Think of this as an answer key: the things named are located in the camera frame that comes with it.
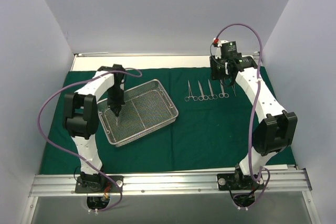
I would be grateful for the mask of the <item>steel wire mesh tray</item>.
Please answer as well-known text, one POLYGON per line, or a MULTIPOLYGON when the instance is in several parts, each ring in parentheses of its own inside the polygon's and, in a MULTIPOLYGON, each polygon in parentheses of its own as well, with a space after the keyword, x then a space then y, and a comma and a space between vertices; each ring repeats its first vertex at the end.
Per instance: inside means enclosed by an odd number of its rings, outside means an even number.
POLYGON ((125 105, 118 127, 107 99, 98 102, 98 116, 109 143, 121 147, 171 123, 178 110, 158 79, 145 82, 124 92, 125 105))

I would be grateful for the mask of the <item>steel surgical forceps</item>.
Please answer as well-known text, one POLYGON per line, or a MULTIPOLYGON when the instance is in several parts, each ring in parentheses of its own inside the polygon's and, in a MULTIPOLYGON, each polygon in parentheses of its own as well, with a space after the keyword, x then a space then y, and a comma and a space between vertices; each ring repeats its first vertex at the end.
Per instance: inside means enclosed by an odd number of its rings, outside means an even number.
POLYGON ((209 91, 210 91, 210 95, 208 96, 208 98, 210 100, 218 99, 218 96, 213 92, 213 88, 212 88, 212 84, 211 84, 210 80, 208 80, 208 87, 209 87, 209 91))

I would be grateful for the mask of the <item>steel surgical scissors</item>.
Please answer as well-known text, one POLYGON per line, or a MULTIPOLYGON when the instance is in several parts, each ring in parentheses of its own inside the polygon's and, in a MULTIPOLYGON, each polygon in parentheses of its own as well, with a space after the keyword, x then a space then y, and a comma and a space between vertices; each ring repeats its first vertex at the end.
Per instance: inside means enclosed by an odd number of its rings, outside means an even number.
POLYGON ((190 85, 190 81, 187 81, 187 86, 188 86, 188 95, 184 98, 185 102, 189 102, 189 101, 198 101, 198 97, 194 96, 192 93, 192 89, 191 89, 191 85, 190 85))

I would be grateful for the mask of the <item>dark green surgical cloth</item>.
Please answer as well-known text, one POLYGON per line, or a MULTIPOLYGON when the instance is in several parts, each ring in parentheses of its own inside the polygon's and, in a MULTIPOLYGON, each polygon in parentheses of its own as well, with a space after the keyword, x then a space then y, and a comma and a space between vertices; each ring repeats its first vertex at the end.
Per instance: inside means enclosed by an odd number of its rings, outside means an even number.
POLYGON ((122 147, 109 143, 102 128, 96 133, 100 159, 106 173, 153 173, 234 167, 248 151, 251 103, 241 87, 225 89, 228 98, 189 101, 187 81, 193 95, 221 93, 220 83, 210 79, 208 68, 144 69, 142 77, 127 76, 130 89, 158 79, 179 111, 175 122, 122 147))

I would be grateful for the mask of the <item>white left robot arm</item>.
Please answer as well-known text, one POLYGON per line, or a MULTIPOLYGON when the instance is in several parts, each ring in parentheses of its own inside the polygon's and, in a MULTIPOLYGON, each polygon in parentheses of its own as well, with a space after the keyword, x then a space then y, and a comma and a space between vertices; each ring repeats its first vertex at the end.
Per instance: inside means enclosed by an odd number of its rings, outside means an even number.
POLYGON ((92 191, 100 192, 105 188, 106 179, 102 171, 96 145, 95 134, 99 126, 97 101, 107 94, 108 109, 119 116, 124 101, 125 69, 121 65, 100 67, 91 81, 76 92, 64 96, 63 127, 74 141, 78 155, 82 156, 80 181, 92 191))

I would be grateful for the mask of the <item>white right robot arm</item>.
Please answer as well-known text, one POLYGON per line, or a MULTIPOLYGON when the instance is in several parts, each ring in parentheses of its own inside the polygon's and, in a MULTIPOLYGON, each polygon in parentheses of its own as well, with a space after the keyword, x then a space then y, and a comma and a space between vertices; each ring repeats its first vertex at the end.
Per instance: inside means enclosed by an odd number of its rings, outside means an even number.
POLYGON ((211 79, 229 79, 230 86, 240 86, 253 106, 248 153, 233 175, 235 186, 244 189, 252 179, 259 180, 261 169, 272 157, 292 145, 298 118, 276 100, 261 77, 259 63, 239 53, 234 41, 216 38, 212 46, 216 52, 210 56, 211 79))

